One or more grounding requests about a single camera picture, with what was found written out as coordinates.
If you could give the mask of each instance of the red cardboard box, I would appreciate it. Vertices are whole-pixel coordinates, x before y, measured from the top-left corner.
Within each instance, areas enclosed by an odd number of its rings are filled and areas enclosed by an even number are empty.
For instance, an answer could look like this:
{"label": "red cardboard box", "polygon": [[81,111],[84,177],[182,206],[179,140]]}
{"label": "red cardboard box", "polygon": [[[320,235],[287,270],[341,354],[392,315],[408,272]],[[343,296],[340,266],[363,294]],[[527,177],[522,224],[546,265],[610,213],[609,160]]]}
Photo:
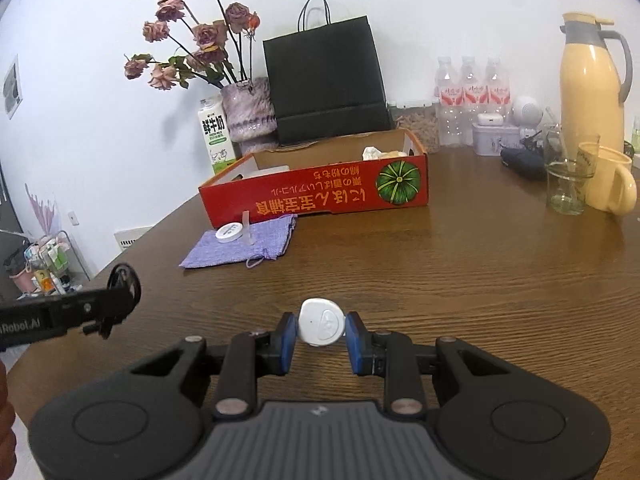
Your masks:
{"label": "red cardboard box", "polygon": [[[362,160],[367,146],[408,156]],[[289,171],[251,178],[257,170]],[[252,153],[200,186],[213,227],[283,214],[350,213],[426,205],[427,155],[409,130],[356,134]]]}

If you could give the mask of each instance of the wall outlet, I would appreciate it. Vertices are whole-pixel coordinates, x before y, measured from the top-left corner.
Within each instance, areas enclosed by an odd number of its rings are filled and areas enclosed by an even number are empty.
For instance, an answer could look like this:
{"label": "wall outlet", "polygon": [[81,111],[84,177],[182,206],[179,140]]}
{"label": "wall outlet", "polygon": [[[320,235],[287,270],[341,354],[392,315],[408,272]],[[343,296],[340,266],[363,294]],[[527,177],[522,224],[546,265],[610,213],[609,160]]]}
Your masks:
{"label": "wall outlet", "polygon": [[74,213],[73,211],[69,211],[67,215],[69,216],[69,220],[71,220],[71,225],[80,225],[76,213]]}
{"label": "wall outlet", "polygon": [[137,227],[135,229],[127,229],[126,231],[117,231],[113,235],[116,237],[116,241],[120,246],[120,251],[123,251],[133,245],[138,238],[144,233],[149,231],[151,227]]}

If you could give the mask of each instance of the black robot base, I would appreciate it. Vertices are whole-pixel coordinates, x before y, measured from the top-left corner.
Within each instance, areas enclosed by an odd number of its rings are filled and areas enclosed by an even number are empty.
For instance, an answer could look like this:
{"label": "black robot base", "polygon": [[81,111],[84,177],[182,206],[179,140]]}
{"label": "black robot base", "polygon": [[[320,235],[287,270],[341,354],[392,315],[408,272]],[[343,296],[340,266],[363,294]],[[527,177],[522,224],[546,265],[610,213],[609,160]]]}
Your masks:
{"label": "black robot base", "polygon": [[257,378],[286,375],[295,341],[290,313],[228,346],[190,336],[52,400],[31,423],[36,462],[49,480],[586,480],[609,447],[583,397],[460,339],[368,332],[353,312],[351,367],[384,378],[382,405],[258,402]]}

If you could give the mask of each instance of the gray handle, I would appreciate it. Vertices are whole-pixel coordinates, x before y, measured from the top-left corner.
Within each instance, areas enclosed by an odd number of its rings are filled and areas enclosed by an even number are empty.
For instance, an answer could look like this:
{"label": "gray handle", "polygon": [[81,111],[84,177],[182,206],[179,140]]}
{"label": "gray handle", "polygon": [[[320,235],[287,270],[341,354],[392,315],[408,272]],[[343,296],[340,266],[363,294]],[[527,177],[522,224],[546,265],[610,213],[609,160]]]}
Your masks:
{"label": "gray handle", "polygon": [[599,34],[603,40],[619,40],[620,43],[622,43],[622,50],[625,53],[626,65],[625,82],[623,82],[620,87],[620,97],[618,98],[620,104],[622,104],[626,101],[626,98],[629,97],[629,92],[631,92],[631,82],[634,78],[634,64],[631,59],[631,49],[629,49],[629,44],[626,42],[625,37],[615,30],[601,30]]}

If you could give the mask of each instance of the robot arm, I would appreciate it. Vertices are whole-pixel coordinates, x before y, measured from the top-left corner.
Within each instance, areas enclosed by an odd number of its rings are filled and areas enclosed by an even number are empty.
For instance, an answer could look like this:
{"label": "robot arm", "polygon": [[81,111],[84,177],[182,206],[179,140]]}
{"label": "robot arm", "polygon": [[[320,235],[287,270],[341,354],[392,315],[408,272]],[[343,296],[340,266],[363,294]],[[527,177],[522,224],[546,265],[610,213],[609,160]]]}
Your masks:
{"label": "robot arm", "polygon": [[9,348],[65,335],[82,326],[85,334],[104,339],[122,323],[140,301],[140,280],[132,267],[117,264],[107,287],[19,300],[0,305],[0,348]]}

